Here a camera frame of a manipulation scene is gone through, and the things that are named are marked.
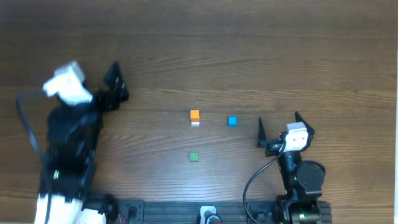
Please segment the green block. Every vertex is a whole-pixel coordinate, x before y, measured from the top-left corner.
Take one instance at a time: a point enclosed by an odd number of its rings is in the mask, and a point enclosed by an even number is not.
[[[189,155],[189,160],[191,162],[199,162],[199,153],[198,152],[191,152]]]

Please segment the black cable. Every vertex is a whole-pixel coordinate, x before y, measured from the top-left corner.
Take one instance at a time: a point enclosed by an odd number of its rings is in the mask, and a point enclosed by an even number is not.
[[[33,99],[33,98],[37,98],[42,95],[45,95],[44,91],[42,91],[42,90],[35,90],[35,91],[21,93],[17,99],[17,110],[18,110],[19,119],[21,119],[22,124],[24,125],[24,128],[25,128],[26,134],[29,138],[30,145],[32,145],[33,151],[39,157],[43,167],[45,167],[43,152],[40,148],[38,140],[36,139],[33,129],[31,128],[31,126],[26,118],[25,109],[24,109],[24,99],[26,99],[26,98]],[[48,200],[47,200],[47,211],[45,214],[44,223],[47,224],[49,222],[49,218],[50,218],[52,186],[51,186],[50,174],[45,171],[45,176],[47,179],[46,183],[47,183],[47,191],[48,191]]]
[[[282,148],[280,149],[279,153],[277,156],[275,156],[275,158],[273,158],[271,161],[269,161],[265,166],[263,166],[261,169],[259,169],[248,181],[248,183],[246,184],[244,191],[243,191],[243,207],[246,211],[246,215],[251,219],[251,221],[253,221],[255,224],[260,224],[259,222],[257,222],[256,219],[253,218],[253,216],[250,214],[250,211],[248,209],[248,205],[246,203],[246,193],[248,192],[249,186],[251,184],[251,182],[254,181],[254,179],[260,175],[262,172],[264,172],[266,169],[268,169],[268,167],[270,167],[276,160],[278,160],[278,158],[284,153],[285,151],[285,146],[286,146],[286,139],[283,138],[284,144],[282,146]]]

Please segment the blue cube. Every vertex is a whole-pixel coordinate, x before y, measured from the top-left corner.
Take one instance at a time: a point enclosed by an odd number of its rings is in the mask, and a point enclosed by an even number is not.
[[[236,127],[238,125],[238,119],[236,116],[229,116],[228,117],[228,126],[229,127]]]

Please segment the wood grain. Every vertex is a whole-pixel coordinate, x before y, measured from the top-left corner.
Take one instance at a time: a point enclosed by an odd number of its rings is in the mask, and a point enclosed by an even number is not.
[[[78,60],[91,90],[119,60],[131,99],[104,117],[94,189],[148,201],[240,201],[294,121],[317,130],[304,159],[327,169],[335,223],[391,223],[397,3],[321,1],[0,1],[0,221],[32,222],[40,164],[15,99]],[[26,107],[43,147],[57,104]],[[191,128],[189,110],[201,110]],[[238,116],[238,127],[226,118]],[[189,152],[200,161],[189,162]],[[277,167],[248,197],[283,193]]]

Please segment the orange block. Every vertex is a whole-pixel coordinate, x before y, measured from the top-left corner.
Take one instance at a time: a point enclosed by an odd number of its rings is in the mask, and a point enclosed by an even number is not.
[[[191,122],[199,122],[199,110],[191,110]]]

